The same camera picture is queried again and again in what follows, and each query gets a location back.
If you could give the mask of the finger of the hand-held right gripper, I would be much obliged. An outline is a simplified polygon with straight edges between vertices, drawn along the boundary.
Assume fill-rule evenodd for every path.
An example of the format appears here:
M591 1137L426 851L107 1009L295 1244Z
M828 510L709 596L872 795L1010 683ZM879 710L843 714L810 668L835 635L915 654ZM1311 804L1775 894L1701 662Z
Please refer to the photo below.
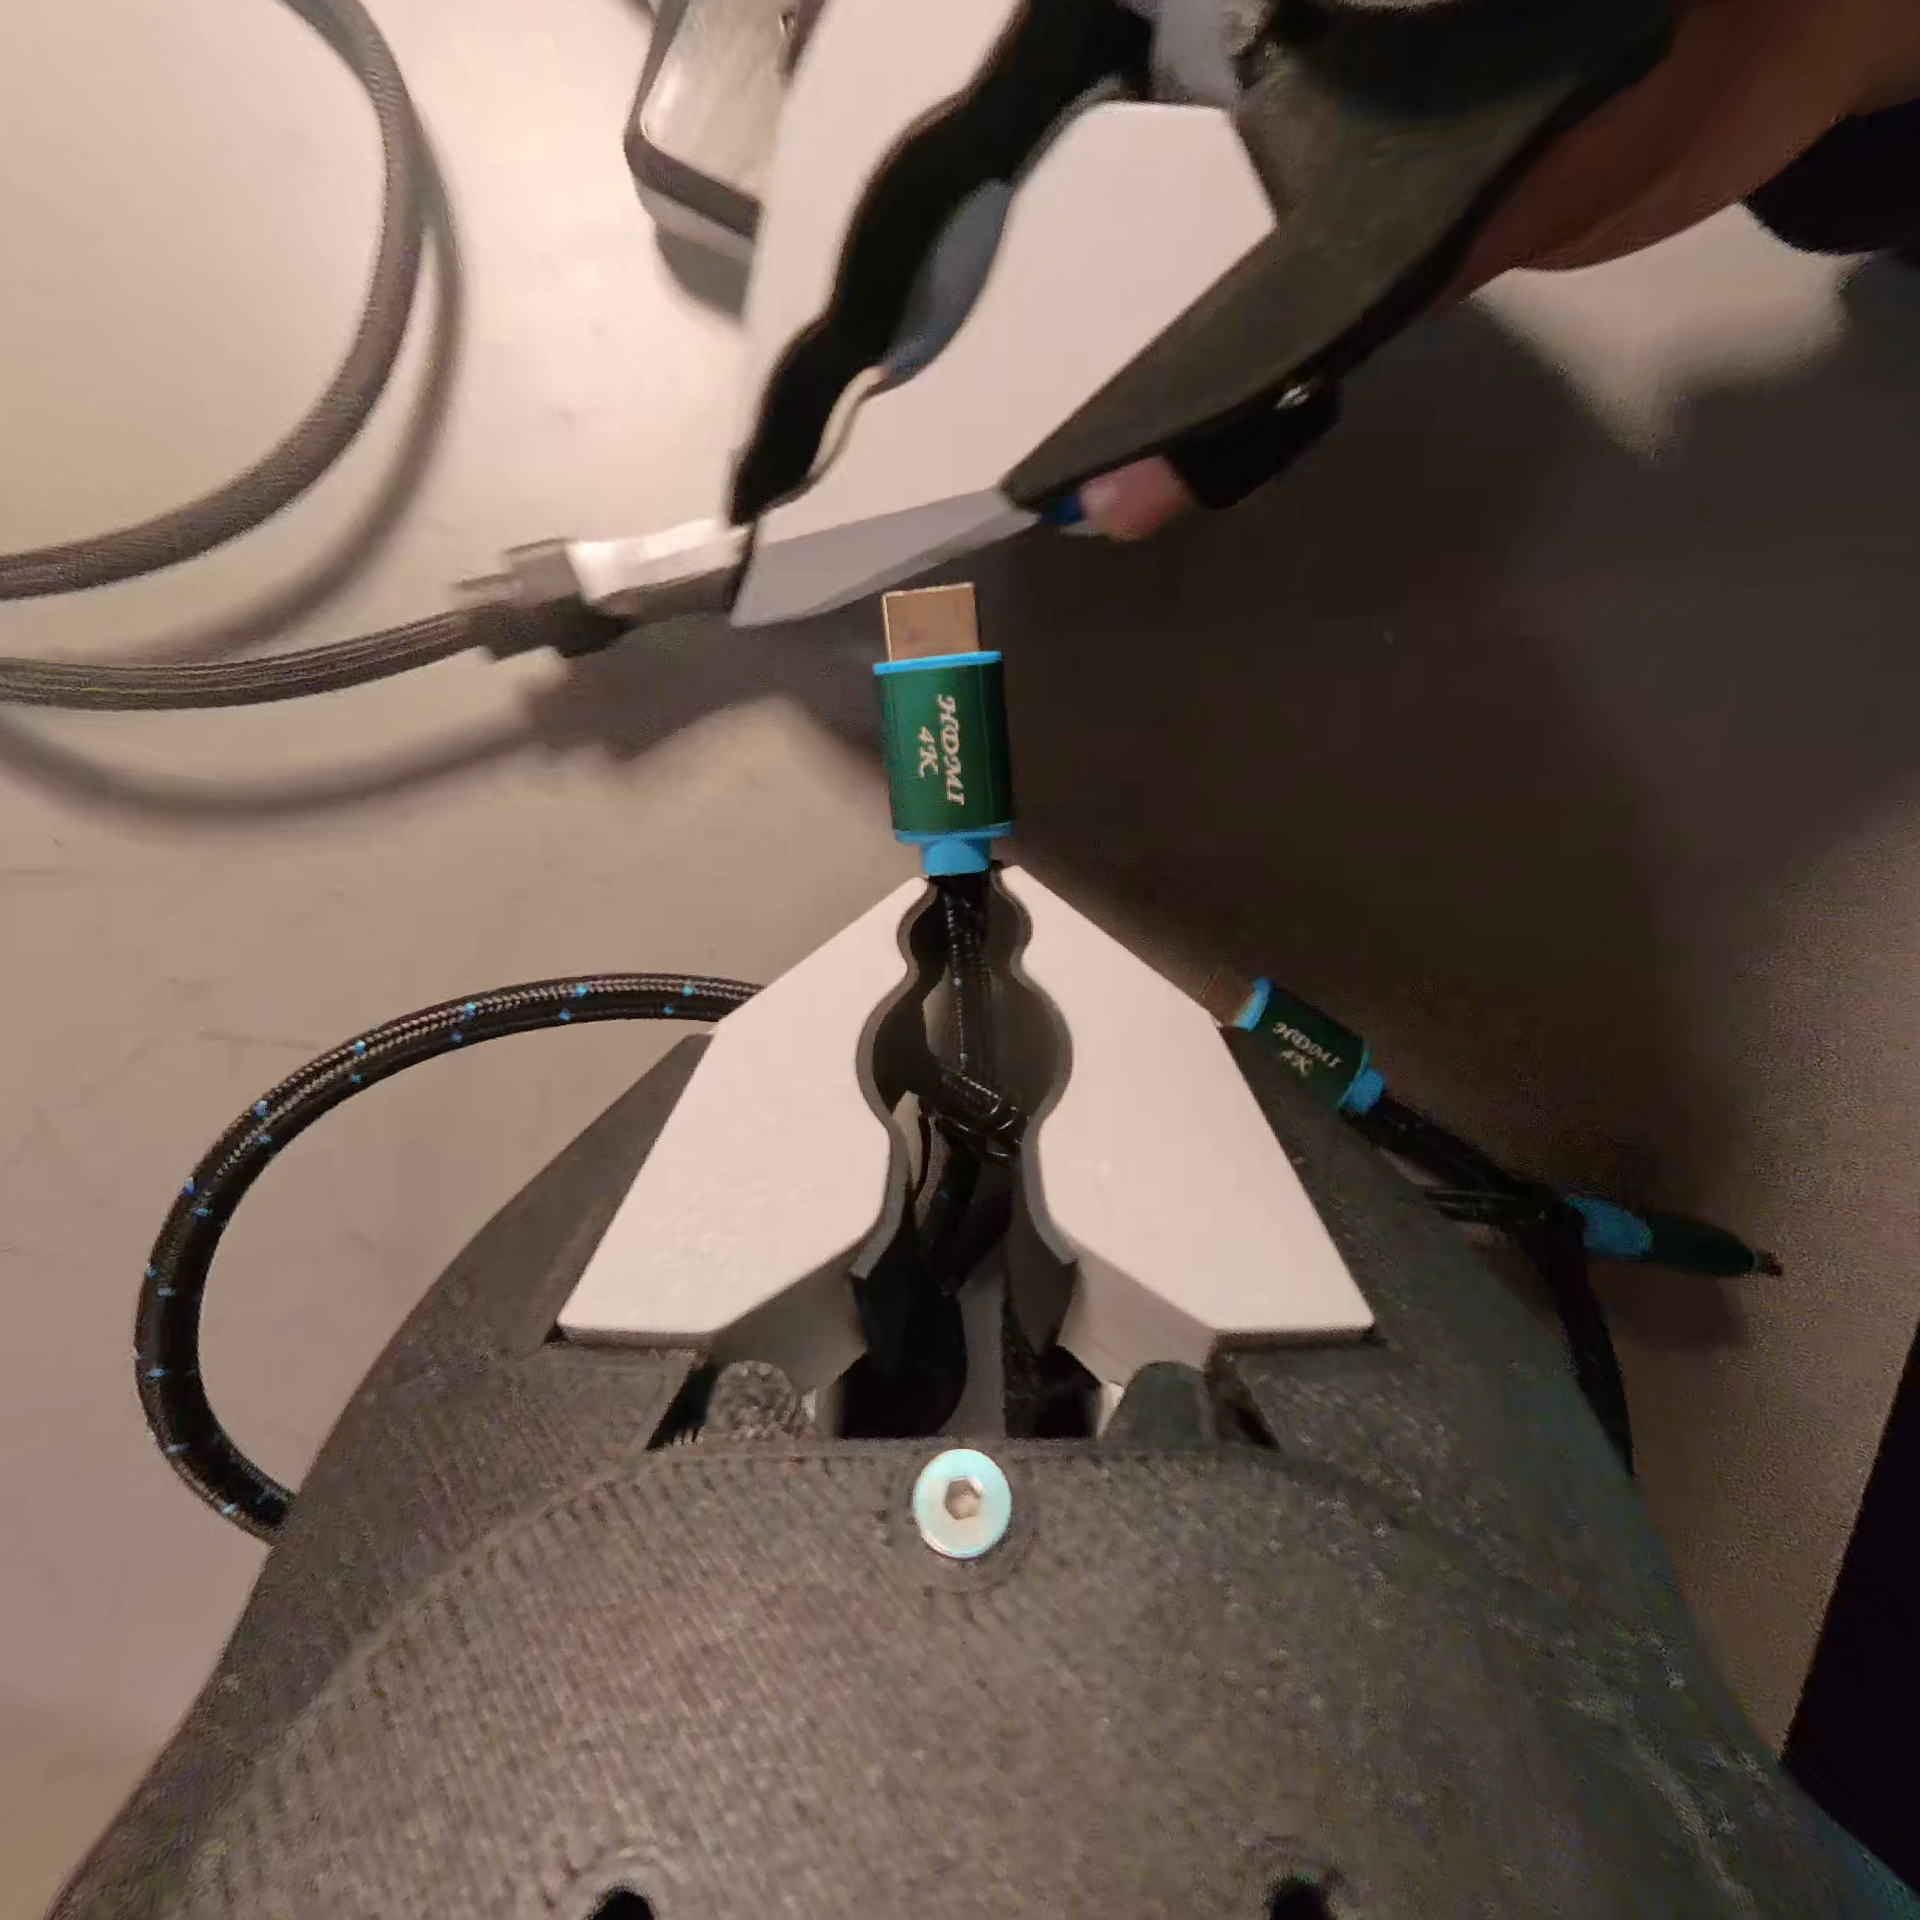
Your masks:
M1100 3L820 5L788 76L746 304L729 514L799 493L879 368L953 213L1091 91L1148 80L1151 22Z
M1105 102L1019 186L968 317L853 400L803 491L765 510L743 629L849 605L1021 532L1016 468L1276 229L1219 107Z

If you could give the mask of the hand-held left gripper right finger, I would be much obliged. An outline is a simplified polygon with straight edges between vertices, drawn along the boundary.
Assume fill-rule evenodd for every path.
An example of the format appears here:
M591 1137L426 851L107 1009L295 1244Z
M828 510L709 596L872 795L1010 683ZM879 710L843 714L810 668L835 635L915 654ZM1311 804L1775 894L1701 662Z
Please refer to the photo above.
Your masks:
M1329 1347L1377 1316L1217 1019L1029 872L1000 872L1063 1046L1024 1137L1027 1203L1072 1269L1058 1339L1120 1393L1155 1363Z

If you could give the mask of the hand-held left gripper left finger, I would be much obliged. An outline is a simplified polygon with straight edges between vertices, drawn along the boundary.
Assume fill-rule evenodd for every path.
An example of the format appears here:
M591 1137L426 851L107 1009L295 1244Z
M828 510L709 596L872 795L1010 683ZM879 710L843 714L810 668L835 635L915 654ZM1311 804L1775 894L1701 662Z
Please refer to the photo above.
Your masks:
M896 888L713 1029L561 1309L568 1342L768 1361L799 1388L900 1361L930 900Z

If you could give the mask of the black hdmi switch with cable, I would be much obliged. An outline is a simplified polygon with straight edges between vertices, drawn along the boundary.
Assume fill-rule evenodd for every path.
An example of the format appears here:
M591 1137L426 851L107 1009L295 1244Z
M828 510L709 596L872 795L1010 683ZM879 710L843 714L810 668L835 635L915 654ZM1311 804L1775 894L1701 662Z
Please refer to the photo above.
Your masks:
M4 602L144 580L251 534L314 490L371 422L412 324L442 172L399 57L368 5L292 3L363 91L381 179L368 290L341 366L299 420L233 481L107 534L4 556ZM772 166L799 11L652 5L657 25L623 150L664 235L743 269ZM717 609L746 534L689 523L632 542L543 542L445 613L292 654L178 661L7 656L4 707L48 714L192 714L288 704L392 681L458 656L588 656L637 627Z

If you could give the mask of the braided hdmi cable green plugs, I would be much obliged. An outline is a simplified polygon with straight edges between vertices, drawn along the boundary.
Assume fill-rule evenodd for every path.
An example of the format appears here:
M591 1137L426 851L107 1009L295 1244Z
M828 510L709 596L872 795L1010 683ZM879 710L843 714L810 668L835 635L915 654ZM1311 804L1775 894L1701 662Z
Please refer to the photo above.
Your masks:
M1695 1280L1776 1280L1784 1261L1708 1221L1625 1206L1519 1172L1389 1092L1370 1043L1267 977L1217 972L1202 1003L1267 1054L1329 1114L1407 1165L1457 1225L1514 1241L1547 1289L1576 1384L1627 1473L1637 1469L1625 1377L1593 1286L1593 1261L1644 1264Z
M959 989L959 1065L937 1065L935 1114L979 1138L1008 1138L992 1091L985 974L988 873L1012 830L1016 777L1003 659L981 645L969 582L887 592L873 668L891 828L941 902ZM455 1050L554 1027L728 1022L764 994L728 977L612 972L528 980L445 998L373 1027L298 1068L209 1148L169 1206L135 1296L132 1364L149 1435L217 1520L268 1544L295 1493L228 1435L202 1377L202 1309L213 1260L256 1180L281 1149L348 1100Z

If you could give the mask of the person's right forearm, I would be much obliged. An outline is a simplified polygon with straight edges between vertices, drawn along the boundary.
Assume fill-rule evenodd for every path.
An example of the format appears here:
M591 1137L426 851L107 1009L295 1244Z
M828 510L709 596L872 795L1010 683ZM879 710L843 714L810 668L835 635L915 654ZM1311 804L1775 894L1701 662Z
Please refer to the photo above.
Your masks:
M1919 101L1852 115L1744 205L1789 249L1919 259Z

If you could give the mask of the person's right hand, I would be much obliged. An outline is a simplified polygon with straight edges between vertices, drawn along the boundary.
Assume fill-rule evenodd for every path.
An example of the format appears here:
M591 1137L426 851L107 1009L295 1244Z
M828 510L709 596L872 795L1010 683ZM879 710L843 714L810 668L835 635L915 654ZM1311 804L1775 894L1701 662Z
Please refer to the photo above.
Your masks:
M1843 120L1915 98L1915 3L1681 5L1645 77L1562 136L1427 312L1508 272L1583 272L1744 202Z

